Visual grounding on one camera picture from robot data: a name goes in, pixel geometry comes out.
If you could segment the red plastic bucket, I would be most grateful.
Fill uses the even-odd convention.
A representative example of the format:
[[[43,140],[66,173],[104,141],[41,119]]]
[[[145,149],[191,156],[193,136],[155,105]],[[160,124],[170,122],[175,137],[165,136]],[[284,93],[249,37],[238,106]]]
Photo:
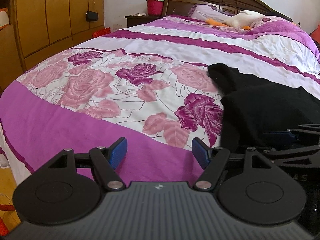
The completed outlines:
[[[165,0],[146,0],[149,16],[161,16]]]

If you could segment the pink floral bed quilt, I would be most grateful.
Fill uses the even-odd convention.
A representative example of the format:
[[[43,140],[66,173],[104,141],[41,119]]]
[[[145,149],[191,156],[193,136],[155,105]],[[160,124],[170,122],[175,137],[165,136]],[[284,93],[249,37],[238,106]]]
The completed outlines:
[[[21,183],[64,148],[125,137],[117,172],[126,183],[192,181],[202,171],[192,139],[220,142],[214,63],[319,96],[319,50],[295,24],[266,16],[243,30],[166,16],[64,50],[14,80],[1,95],[1,168]]]

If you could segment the wooden wardrobe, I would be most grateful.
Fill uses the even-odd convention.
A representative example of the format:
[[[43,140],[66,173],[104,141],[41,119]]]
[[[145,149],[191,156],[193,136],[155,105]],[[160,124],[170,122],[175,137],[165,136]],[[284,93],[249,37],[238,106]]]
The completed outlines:
[[[99,15],[87,22],[86,12]],[[1,0],[1,90],[104,27],[104,0]]]

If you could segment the red bag on floor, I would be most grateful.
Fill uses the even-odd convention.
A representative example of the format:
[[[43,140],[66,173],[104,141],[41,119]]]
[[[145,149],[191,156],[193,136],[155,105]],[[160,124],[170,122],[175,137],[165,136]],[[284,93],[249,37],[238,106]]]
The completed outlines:
[[[104,28],[104,29],[100,29],[100,30],[95,31],[92,34],[92,37],[96,38],[96,37],[104,36],[104,35],[107,35],[107,34],[110,34],[110,33],[111,33],[111,29],[110,29],[110,27],[108,27],[108,28]]]

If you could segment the small black hanging bag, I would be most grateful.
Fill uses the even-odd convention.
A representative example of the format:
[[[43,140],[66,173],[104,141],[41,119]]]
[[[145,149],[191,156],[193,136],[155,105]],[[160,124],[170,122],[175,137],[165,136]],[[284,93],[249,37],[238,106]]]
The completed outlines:
[[[97,22],[99,20],[99,15],[97,12],[94,11],[87,11],[86,12],[86,21],[87,22]]]

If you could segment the lilac pillow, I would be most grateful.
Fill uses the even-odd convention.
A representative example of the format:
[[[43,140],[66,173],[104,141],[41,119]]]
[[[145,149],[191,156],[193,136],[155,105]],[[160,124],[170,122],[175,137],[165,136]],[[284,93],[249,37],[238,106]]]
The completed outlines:
[[[217,7],[207,4],[198,4],[192,7],[189,11],[189,18],[193,18],[200,21],[206,21],[213,19],[217,22],[223,22],[231,16],[217,10]]]

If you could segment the dark wooden nightstand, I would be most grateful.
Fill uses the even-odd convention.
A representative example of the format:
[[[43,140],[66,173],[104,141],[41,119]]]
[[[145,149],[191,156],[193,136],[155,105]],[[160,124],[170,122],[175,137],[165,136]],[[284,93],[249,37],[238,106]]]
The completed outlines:
[[[160,16],[149,16],[149,15],[144,15],[144,16],[125,16],[127,20],[127,27],[134,27],[140,24],[147,24],[152,21],[158,20],[161,18]]]

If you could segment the black knit cardigan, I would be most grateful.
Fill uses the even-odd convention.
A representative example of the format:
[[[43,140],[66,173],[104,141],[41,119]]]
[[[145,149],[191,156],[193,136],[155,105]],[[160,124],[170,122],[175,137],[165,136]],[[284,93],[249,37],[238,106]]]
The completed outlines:
[[[239,153],[249,146],[279,151],[319,144],[319,135],[292,133],[319,124],[319,100],[304,88],[241,74],[223,63],[210,65],[208,76],[223,93],[222,147]]]

